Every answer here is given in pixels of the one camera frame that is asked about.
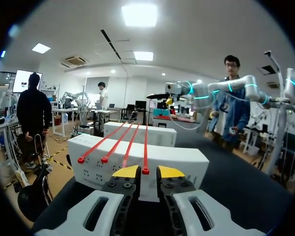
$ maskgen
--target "red stick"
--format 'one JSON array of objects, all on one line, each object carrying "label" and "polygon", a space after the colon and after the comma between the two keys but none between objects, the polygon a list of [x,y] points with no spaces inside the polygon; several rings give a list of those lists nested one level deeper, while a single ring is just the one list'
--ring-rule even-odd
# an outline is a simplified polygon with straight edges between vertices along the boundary
[{"label": "red stick", "polygon": [[148,168],[148,125],[146,128],[146,136],[144,138],[144,159],[143,159],[143,175],[149,174],[149,168]]},{"label": "red stick", "polygon": [[132,125],[133,125],[133,123],[127,128],[127,130],[123,133],[123,135],[120,137],[120,139],[118,139],[118,141],[115,143],[115,145],[112,147],[112,149],[110,149],[110,151],[107,153],[107,155],[102,157],[102,159],[101,159],[102,163],[108,162],[108,158],[114,153],[114,151],[118,147],[119,143],[122,141],[122,139],[126,135],[126,133],[130,130]]},{"label": "red stick", "polygon": [[90,150],[88,150],[86,153],[83,154],[83,156],[78,158],[78,163],[83,164],[85,161],[85,158],[95,149],[98,148],[99,145],[101,145],[106,139],[110,138],[112,135],[114,135],[115,133],[117,133],[118,130],[121,129],[121,127],[123,127],[125,123],[123,123],[120,127],[118,127],[118,129],[114,130],[111,134],[107,135],[105,138],[103,138],[101,141],[99,141],[97,144],[95,144]]},{"label": "red stick", "polygon": [[127,166],[127,161],[128,161],[128,157],[129,157],[129,152],[130,152],[130,149],[131,149],[131,146],[132,146],[132,143],[134,141],[134,138],[136,137],[137,135],[137,132],[138,132],[138,128],[140,126],[140,123],[138,124],[136,130],[134,131],[134,134],[132,135],[132,138],[130,140],[130,143],[128,145],[128,148],[127,148],[127,151],[126,151],[126,154],[124,155],[124,158],[123,158],[123,162],[122,162],[122,168],[125,168]]}]

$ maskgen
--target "red cap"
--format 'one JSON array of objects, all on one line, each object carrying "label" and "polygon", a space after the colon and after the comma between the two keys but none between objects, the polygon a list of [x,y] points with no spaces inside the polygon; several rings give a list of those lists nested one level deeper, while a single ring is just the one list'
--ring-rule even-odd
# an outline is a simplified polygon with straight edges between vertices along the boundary
[{"label": "red cap", "polygon": [[102,160],[102,163],[107,163],[108,162],[108,158],[106,156],[104,156],[101,160]]},{"label": "red cap", "polygon": [[83,164],[84,163],[84,158],[83,157],[78,158],[78,163]]},{"label": "red cap", "polygon": [[149,174],[149,169],[148,168],[143,168],[142,174],[143,175],[148,175]]}]

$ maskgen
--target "white box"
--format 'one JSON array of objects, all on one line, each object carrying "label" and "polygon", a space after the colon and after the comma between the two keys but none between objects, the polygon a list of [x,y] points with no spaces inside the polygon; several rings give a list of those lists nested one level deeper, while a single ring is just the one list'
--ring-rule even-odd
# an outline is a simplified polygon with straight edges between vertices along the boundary
[{"label": "white box", "polygon": [[[114,130],[118,129],[122,123],[117,122],[108,122],[104,124],[104,137],[111,134]],[[127,130],[127,128],[131,124],[124,124],[123,127],[117,131],[116,134],[112,135],[110,139],[118,140]],[[130,130],[126,133],[123,137],[123,141],[130,141],[136,128],[138,127],[137,124],[133,124]],[[145,140],[145,133],[146,133],[146,126],[140,125],[138,128],[138,132],[134,139],[135,143],[144,144]],[[165,147],[174,147],[176,143],[176,136],[177,132],[174,129],[168,128],[161,128],[161,127],[153,127],[148,126],[147,128],[147,144],[149,145],[157,145],[157,146],[165,146]]]},{"label": "white box", "polygon": [[[102,163],[104,157],[117,142],[106,139],[96,150],[86,157],[83,164],[77,159],[103,138],[87,134],[68,140],[70,159],[75,180],[91,188],[101,190],[112,174],[122,167],[129,142],[121,141],[108,163]],[[127,166],[139,165],[143,168],[144,144],[133,143]],[[140,200],[158,202],[156,190],[156,168],[167,166],[182,171],[198,189],[207,171],[209,160],[195,148],[147,146],[147,160],[150,173],[141,175]]]}]

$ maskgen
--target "glasses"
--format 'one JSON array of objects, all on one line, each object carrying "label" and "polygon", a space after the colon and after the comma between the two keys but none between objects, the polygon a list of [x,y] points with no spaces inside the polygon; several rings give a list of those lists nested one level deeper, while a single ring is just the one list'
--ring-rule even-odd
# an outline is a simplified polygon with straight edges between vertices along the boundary
[{"label": "glasses", "polygon": [[236,68],[237,65],[236,64],[226,64],[225,65],[227,68],[230,67],[230,68]]}]

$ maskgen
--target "blue jacket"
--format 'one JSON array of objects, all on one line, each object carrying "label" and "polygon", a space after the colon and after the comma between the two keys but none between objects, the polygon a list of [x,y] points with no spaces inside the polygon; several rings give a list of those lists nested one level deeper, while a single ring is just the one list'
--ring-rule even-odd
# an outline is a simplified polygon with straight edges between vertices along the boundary
[{"label": "blue jacket", "polygon": [[[246,93],[245,89],[237,90],[234,92],[229,92],[229,94],[238,97],[240,99],[245,99]],[[229,134],[230,127],[237,126],[238,132],[241,132],[244,127],[248,124],[250,118],[250,102],[249,101],[240,101],[233,97],[227,96],[227,93],[220,92],[217,99],[213,104],[213,109],[215,111],[223,111],[225,101],[228,101],[229,108],[226,115],[226,122],[223,131],[222,138],[225,141],[236,142],[238,140],[238,134],[232,136]],[[210,125],[209,131],[213,131],[218,121],[218,117],[213,117]]]}]

